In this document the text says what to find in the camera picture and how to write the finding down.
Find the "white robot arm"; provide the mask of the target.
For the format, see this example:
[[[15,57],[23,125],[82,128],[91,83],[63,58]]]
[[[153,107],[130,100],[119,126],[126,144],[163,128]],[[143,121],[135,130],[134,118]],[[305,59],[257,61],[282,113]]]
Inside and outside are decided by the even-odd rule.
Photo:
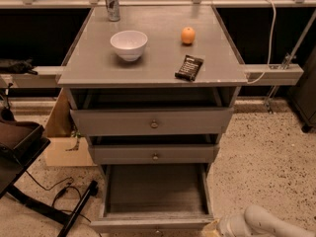
[[[205,237],[316,237],[316,232],[285,222],[251,204],[243,213],[214,220]]]

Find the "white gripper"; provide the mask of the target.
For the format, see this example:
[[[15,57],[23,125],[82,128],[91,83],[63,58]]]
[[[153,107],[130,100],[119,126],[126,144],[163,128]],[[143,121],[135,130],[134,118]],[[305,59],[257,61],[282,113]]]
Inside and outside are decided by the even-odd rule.
[[[223,216],[213,220],[201,231],[202,237],[245,237],[245,220],[241,214]]]

